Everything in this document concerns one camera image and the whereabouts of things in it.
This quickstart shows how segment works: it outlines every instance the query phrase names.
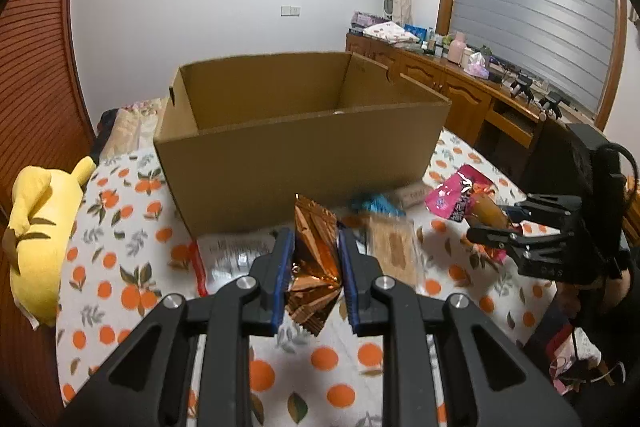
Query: wooden wardrobe door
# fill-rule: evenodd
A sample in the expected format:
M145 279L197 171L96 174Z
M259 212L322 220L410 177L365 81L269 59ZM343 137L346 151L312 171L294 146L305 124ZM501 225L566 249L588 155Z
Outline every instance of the wooden wardrobe door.
M94 133L79 89L69 0L9 0L0 14L0 207L27 165L70 171Z
M69 22L69 0L9 0L0 14L2 225L24 166L71 171L94 137L78 87ZM54 336L51 328L32 331L15 307L1 256L0 383L46 426L62 411Z

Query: pink snack bag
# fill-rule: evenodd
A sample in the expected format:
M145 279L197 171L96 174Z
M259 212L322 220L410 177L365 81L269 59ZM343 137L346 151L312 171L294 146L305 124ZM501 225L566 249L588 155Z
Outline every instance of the pink snack bag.
M427 194L424 204L436 216L460 223L465 217L469 198L476 192L489 190L493 184L482 172L464 164Z

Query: copper foil wrapper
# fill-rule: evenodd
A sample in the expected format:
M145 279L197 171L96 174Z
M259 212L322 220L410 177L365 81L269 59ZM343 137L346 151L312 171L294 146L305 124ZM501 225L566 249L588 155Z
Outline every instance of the copper foil wrapper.
M294 322L317 335L342 289L337 252L338 224L315 201L296 196L296 246L287 311Z

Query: cardboard box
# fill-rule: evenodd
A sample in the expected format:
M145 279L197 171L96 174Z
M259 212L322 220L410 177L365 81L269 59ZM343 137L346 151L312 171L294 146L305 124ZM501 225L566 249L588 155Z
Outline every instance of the cardboard box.
M351 53L183 66L154 144L193 237L290 221L296 193L325 206L421 179L450 102Z

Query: pink bottle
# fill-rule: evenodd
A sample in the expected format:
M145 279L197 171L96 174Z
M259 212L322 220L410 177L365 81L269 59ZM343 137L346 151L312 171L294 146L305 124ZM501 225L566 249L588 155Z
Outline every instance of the pink bottle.
M457 65L460 65L460 60L462 60L462 52L465 50L465 48L465 34L456 32L456 38L449 45L449 61L455 62Z

